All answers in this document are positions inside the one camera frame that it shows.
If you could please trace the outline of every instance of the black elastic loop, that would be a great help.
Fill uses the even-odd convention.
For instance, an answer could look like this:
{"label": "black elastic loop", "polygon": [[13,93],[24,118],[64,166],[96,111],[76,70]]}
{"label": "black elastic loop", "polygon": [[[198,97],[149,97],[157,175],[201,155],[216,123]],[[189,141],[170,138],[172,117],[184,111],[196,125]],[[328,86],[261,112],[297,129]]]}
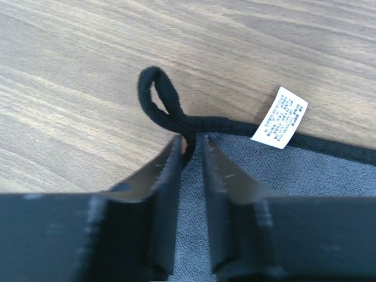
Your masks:
{"label": "black elastic loop", "polygon": [[[160,110],[152,101],[150,88],[154,83],[157,94],[168,114]],[[157,66],[151,66],[139,76],[138,95],[145,114],[157,125],[181,134],[188,144],[185,157],[188,161],[196,147],[197,133],[225,133],[230,135],[252,137],[258,125],[239,122],[220,116],[187,116],[180,105],[179,95],[166,73]],[[295,133],[288,146],[311,150],[325,155],[376,166],[376,150],[366,149],[339,142]]]}

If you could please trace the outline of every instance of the microfiber towel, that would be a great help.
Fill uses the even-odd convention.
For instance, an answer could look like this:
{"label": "microfiber towel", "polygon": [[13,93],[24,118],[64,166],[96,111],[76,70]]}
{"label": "microfiber towel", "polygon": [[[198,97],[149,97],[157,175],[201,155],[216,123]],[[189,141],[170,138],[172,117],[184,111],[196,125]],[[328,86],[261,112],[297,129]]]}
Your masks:
{"label": "microfiber towel", "polygon": [[[154,86],[166,112],[152,101]],[[281,150],[250,140],[258,126],[221,116],[188,116],[169,77],[146,68],[137,84],[139,102],[157,125],[181,134],[183,155],[174,275],[169,281],[216,281],[210,273],[202,148],[197,135],[209,135],[246,173],[294,196],[376,196],[376,150],[295,133]]]}
{"label": "microfiber towel", "polygon": [[[227,157],[270,187],[298,196],[376,196],[376,166],[310,150],[276,149],[247,137],[209,134]],[[182,174],[174,275],[169,281],[216,281],[210,272],[202,148]]]}

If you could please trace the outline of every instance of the black elastic cord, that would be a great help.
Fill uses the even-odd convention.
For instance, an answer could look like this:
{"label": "black elastic cord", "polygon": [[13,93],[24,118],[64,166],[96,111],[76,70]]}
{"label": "black elastic cord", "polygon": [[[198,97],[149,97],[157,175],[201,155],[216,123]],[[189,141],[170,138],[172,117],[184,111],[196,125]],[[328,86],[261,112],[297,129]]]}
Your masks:
{"label": "black elastic cord", "polygon": [[[154,83],[157,94],[168,114],[152,101],[150,88]],[[159,126],[181,134],[188,144],[187,161],[196,147],[196,134],[217,132],[252,137],[258,126],[220,116],[187,116],[180,105],[179,95],[166,73],[157,66],[144,69],[138,81],[139,101],[143,111]],[[376,150],[295,133],[288,146],[376,166]]]}

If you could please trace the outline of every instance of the gray towel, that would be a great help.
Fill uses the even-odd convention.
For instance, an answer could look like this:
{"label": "gray towel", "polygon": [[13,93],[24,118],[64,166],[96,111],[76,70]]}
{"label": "gray towel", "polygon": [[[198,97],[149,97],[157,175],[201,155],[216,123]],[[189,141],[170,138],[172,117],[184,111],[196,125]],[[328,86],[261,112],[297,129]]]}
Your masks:
{"label": "gray towel", "polygon": [[[210,135],[246,173],[290,195],[376,196],[376,167],[308,150],[266,146],[247,137]],[[210,272],[201,146],[182,175],[174,275],[169,281],[216,281]]]}

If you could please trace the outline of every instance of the white label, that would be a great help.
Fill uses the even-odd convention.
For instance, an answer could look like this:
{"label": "white label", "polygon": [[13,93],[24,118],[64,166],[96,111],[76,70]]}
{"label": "white label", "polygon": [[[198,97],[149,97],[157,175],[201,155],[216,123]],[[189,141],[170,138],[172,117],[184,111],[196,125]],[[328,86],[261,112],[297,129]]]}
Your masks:
{"label": "white label", "polygon": [[281,87],[251,140],[279,149],[285,148],[298,128],[307,106],[307,101]]}

